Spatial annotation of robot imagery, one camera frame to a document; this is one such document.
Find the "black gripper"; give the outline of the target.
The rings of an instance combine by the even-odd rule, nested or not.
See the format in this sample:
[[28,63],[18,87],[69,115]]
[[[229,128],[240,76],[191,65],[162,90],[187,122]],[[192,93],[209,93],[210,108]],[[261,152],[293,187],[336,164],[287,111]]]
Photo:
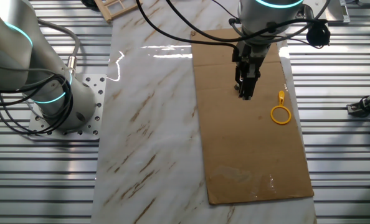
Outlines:
[[260,78],[260,67],[268,54],[271,44],[247,45],[238,42],[239,49],[235,68],[235,90],[243,100],[251,100],[256,83]]

